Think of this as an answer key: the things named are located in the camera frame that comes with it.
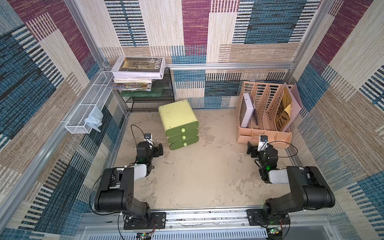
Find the green three-drawer cabinet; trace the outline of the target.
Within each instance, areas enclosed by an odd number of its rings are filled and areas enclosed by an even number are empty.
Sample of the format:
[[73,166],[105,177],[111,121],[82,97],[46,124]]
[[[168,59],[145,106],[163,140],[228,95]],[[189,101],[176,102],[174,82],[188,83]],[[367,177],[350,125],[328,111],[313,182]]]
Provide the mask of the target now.
[[187,100],[160,106],[158,111],[164,130],[167,124],[171,126],[180,126],[190,122],[198,121],[190,103]]

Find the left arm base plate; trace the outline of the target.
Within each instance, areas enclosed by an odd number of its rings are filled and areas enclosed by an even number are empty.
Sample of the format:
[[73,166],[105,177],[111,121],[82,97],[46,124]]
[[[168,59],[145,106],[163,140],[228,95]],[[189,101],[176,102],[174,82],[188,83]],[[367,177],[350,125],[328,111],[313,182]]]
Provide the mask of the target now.
[[134,218],[124,215],[124,230],[164,229],[166,227],[166,212],[151,212],[149,218]]

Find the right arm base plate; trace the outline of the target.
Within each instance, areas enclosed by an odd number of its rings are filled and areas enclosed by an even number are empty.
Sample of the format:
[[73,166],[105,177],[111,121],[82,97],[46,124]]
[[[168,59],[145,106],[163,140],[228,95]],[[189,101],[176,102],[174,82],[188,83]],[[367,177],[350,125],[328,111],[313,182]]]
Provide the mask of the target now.
[[250,226],[260,226],[266,228],[267,226],[280,225],[287,227],[291,224],[291,219],[288,214],[273,215],[266,214],[262,209],[247,209],[247,218]]

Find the green top drawer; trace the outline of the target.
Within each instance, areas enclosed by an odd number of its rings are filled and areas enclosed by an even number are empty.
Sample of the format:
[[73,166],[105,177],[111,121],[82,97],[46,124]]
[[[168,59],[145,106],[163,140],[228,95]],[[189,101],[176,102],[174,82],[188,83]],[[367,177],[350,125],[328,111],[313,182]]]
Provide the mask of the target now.
[[167,124],[165,126],[165,131],[166,131],[167,137],[173,137],[179,134],[191,132],[192,130],[198,129],[198,127],[199,127],[198,121],[190,122],[180,126],[171,126]]

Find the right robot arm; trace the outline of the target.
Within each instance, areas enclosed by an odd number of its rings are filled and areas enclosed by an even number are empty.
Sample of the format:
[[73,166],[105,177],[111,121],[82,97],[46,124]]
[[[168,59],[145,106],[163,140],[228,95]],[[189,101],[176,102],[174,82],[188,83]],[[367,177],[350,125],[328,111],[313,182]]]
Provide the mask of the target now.
[[278,169],[278,150],[266,141],[260,141],[257,146],[248,142],[247,154],[255,159],[262,181],[290,187],[289,193],[267,199],[261,209],[247,210],[251,226],[266,228],[278,223],[290,224],[289,213],[334,207],[335,195],[317,167]]

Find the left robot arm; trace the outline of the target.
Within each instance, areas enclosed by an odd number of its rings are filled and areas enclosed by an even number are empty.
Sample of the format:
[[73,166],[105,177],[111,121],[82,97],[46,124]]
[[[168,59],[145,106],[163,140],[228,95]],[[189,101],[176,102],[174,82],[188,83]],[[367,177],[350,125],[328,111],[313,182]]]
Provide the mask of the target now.
[[100,179],[91,209],[98,215],[118,214],[123,217],[124,230],[164,229],[166,213],[153,213],[146,202],[134,197],[136,180],[149,176],[153,158],[164,154],[163,145],[143,141],[137,145],[136,161],[128,167],[105,169]]

